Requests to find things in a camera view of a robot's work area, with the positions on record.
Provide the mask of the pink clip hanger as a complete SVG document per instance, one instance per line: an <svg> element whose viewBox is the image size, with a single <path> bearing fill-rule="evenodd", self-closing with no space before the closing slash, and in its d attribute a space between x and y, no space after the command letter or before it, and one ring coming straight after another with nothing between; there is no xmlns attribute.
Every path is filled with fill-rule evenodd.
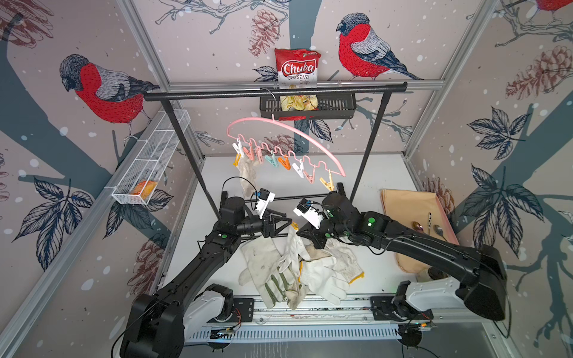
<svg viewBox="0 0 573 358"><path fill-rule="evenodd" d="M291 134L278 134L273 138L265 137L262 140L257 140L254 137L243 134L236 129L237 126L245 125L247 123L272 125L289 131ZM232 147L236 152L234 165L236 166L239 159L244 157L249 158L251 161L268 163L265 160L265 156L274 154L277 160L279 157L288 157L291 164L291 170L287 171L292 171L295 174L296 172L292 168L292 164L303 162L305 174L305 178L303 179L309 183L321 183L319 180L320 178L328 180L329 172L331 172L332 179L335 184L334 176L337 175L342 178L346 177L346 171L344 170L341 162L329 150L329 148L322 144L321 140L315 140L309 134L304 133L304 131L299 130L293 125L286 124L284 121L259 116L244 117L237 119L228 125L226 128L226 135L233 140ZM325 155L328 159L318 161L311 159L308 153L304 153L302 151L301 144L304 141L309 146L318 150L319 153Z"/></svg>

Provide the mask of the white knit glove yellow cuff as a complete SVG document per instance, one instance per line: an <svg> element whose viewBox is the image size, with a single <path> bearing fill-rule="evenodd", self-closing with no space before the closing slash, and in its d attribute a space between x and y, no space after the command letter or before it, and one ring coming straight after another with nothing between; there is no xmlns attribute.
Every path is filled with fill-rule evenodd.
<svg viewBox="0 0 573 358"><path fill-rule="evenodd" d="M257 172L256 168L260 165L258 161L251 161L244 157L239 159L237 169L239 171L239 182L243 189L243 198L248 199L255 192Z"/></svg>

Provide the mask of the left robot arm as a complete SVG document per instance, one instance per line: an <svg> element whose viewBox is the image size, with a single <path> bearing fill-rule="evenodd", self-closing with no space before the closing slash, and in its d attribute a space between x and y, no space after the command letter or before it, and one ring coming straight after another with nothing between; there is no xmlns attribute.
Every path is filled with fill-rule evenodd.
<svg viewBox="0 0 573 358"><path fill-rule="evenodd" d="M155 294L142 294L133 302L121 357L179 357L187 331L231 314L232 290L206 283L231 259L243 237L277 237L292 224L276 210L254 214L243 198L227 192L221 195L219 214L199 253L181 273Z"/></svg>

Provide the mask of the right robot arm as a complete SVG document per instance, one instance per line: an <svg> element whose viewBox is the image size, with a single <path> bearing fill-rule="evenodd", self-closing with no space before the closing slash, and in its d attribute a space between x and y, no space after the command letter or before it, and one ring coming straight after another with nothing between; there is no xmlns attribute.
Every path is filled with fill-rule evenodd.
<svg viewBox="0 0 573 358"><path fill-rule="evenodd" d="M360 212L337 191L328 193L320 205L321 210L315 210L303 198L296 208L299 215L315 216L297 234L317 249L328 240L346 237L354 246L413 258L458 280L455 296L471 312L497 322L506 318L507 274L496 248L474 249L438 240L382 213Z"/></svg>

